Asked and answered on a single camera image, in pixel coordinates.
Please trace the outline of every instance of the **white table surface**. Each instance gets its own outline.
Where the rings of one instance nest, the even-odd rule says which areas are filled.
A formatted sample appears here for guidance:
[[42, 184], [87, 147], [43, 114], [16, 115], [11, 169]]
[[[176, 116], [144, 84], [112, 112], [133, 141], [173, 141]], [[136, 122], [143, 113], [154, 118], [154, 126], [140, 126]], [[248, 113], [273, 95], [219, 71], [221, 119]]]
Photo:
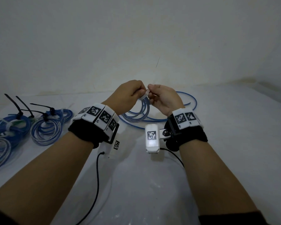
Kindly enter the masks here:
[[[242, 183], [267, 222], [281, 224], [281, 104], [239, 85], [180, 90], [198, 100], [196, 113], [204, 124], [209, 143]], [[110, 94], [21, 99], [27, 104], [69, 108], [76, 114]], [[194, 106], [192, 99], [181, 97]], [[30, 108], [46, 110], [33, 105]], [[11, 103], [0, 111], [0, 117], [9, 113], [16, 113]], [[163, 117], [152, 106], [150, 116]], [[165, 151], [147, 154], [144, 131], [121, 121], [117, 139], [120, 147], [115, 157], [110, 159], [104, 155], [99, 159], [100, 192], [84, 224], [198, 224], [197, 206], [179, 161]], [[8, 163], [0, 168], [0, 186], [46, 148], [37, 146], [27, 137]], [[91, 207], [96, 195], [96, 157], [100, 150], [102, 147], [90, 154], [52, 224], [73, 225]]]

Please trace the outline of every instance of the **white electronic device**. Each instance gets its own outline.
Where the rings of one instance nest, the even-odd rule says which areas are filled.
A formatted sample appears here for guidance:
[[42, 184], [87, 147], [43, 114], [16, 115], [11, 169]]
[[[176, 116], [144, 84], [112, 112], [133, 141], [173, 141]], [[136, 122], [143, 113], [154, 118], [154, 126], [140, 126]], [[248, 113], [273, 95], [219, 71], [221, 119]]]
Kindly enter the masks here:
[[170, 138], [166, 129], [159, 129], [157, 124], [149, 124], [145, 127], [146, 150], [148, 153], [158, 153], [160, 150], [159, 140]]

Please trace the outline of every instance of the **person's right hand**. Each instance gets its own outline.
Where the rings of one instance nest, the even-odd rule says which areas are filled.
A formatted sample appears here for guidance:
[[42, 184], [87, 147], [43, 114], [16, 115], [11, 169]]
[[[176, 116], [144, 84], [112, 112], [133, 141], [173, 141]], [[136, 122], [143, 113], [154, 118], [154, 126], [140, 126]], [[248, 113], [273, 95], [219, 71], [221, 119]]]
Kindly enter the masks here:
[[150, 89], [148, 95], [150, 103], [167, 117], [170, 116], [174, 110], [185, 108], [182, 99], [171, 87], [149, 84], [148, 89]]

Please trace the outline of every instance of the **black cable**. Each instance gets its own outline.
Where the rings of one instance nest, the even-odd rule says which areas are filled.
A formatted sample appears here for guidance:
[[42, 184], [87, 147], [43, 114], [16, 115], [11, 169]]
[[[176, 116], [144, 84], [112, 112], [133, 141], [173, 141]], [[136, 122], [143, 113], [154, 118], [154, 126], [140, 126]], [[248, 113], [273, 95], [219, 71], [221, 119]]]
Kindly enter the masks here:
[[181, 161], [181, 159], [179, 159], [179, 157], [176, 156], [172, 151], [170, 151], [169, 149], [166, 149], [166, 148], [162, 148], [162, 147], [160, 148], [160, 150], [165, 150], [165, 151], [168, 151], [168, 152], [172, 153], [172, 154], [181, 162], [182, 166], [184, 167], [184, 164], [183, 164], [183, 162]]
[[99, 194], [99, 171], [98, 171], [98, 159], [99, 159], [99, 156], [100, 155], [104, 155], [105, 152], [101, 152], [99, 153], [99, 155], [97, 156], [97, 162], [96, 162], [96, 168], [97, 168], [97, 194], [96, 194], [96, 197], [95, 197], [95, 200], [94, 200], [94, 203], [92, 205], [92, 207], [90, 208], [90, 210], [86, 213], [86, 215], [78, 222], [76, 223], [76, 225], [79, 225], [80, 223], [82, 223], [83, 220], [85, 220], [85, 218], [90, 214], [90, 212], [92, 211], [95, 203], [96, 203], [96, 200], [97, 200], [97, 197], [98, 197], [98, 194]]

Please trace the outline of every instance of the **black wrist strap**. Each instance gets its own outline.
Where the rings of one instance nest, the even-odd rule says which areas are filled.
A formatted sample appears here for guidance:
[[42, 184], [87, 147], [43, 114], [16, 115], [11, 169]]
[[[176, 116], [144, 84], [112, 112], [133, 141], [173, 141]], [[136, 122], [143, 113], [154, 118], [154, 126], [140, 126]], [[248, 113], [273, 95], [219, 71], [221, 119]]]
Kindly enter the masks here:
[[171, 138], [168, 139], [170, 141], [169, 145], [174, 145], [176, 150], [182, 144], [187, 143], [191, 140], [200, 140], [203, 142], [208, 142], [207, 136], [201, 126], [187, 127], [185, 129], [180, 130], [173, 115], [168, 117], [168, 121], [165, 124], [165, 129], [171, 131]]
[[83, 119], [76, 120], [70, 125], [68, 131], [72, 132], [81, 140], [90, 141], [94, 144], [94, 148], [99, 147], [99, 143], [108, 140], [108, 136], [102, 129], [92, 122]]

